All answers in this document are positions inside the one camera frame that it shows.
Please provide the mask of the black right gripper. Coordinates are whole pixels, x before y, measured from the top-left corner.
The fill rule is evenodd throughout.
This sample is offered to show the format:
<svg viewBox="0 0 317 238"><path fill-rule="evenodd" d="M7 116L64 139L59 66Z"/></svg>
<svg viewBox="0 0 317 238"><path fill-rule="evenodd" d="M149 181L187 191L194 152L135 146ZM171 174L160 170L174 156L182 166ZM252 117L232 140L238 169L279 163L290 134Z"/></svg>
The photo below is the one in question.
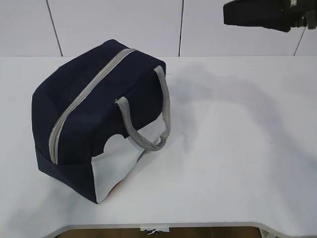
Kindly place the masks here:
<svg viewBox="0 0 317 238"><path fill-rule="evenodd" d="M223 6L223 21L226 25L262 27L289 32L291 27L317 28L317 1L291 0L291 24L284 0L233 0Z"/></svg>

